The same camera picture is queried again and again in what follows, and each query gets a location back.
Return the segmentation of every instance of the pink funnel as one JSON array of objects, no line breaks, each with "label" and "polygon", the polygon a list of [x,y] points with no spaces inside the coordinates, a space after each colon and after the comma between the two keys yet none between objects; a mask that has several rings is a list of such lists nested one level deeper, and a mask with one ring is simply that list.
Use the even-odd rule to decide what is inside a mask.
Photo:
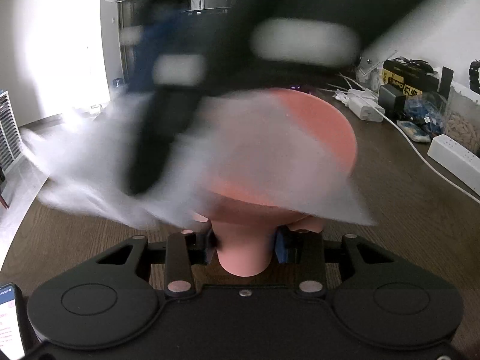
[{"label": "pink funnel", "polygon": [[[344,115],[329,103],[306,93],[286,89],[272,92],[290,117],[329,149],[340,166],[350,173],[356,160],[357,141]],[[234,275],[254,276],[267,268],[278,226],[294,222],[303,226],[310,222],[321,230],[321,218],[272,206],[264,197],[249,193],[242,185],[212,179],[209,190],[218,204],[210,212],[200,214],[212,221],[218,239],[219,262]],[[300,227],[293,224],[293,230],[295,228]]]}]

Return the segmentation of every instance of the power socket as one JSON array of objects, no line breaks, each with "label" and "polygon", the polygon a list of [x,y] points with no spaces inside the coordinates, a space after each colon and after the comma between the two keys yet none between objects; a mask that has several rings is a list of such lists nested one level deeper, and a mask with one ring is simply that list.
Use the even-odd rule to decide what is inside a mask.
[{"label": "power socket", "polygon": [[447,135],[431,141],[428,156],[480,194],[480,158]]}]

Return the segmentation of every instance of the smartphone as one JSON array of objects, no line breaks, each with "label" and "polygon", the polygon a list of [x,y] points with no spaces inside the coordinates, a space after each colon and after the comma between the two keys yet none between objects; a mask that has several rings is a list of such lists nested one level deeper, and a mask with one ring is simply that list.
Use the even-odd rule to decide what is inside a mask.
[{"label": "smartphone", "polygon": [[0,286],[0,350],[10,360],[18,360],[30,349],[29,322],[20,288]]}]

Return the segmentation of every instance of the black and yellow box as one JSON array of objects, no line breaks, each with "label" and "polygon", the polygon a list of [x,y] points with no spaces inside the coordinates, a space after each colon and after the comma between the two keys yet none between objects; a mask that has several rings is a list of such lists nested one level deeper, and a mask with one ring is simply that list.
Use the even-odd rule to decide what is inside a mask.
[{"label": "black and yellow box", "polygon": [[385,84],[398,88],[407,97],[423,92],[437,92],[439,86],[438,78],[397,59],[383,62],[382,80]]}]

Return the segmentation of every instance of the smartphone screen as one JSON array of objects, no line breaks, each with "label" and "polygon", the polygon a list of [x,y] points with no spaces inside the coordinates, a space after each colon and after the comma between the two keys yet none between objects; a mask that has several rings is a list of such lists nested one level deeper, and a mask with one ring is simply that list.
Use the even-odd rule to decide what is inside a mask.
[{"label": "smartphone screen", "polygon": [[10,360],[18,360],[25,356],[13,286],[0,288],[0,350]]}]

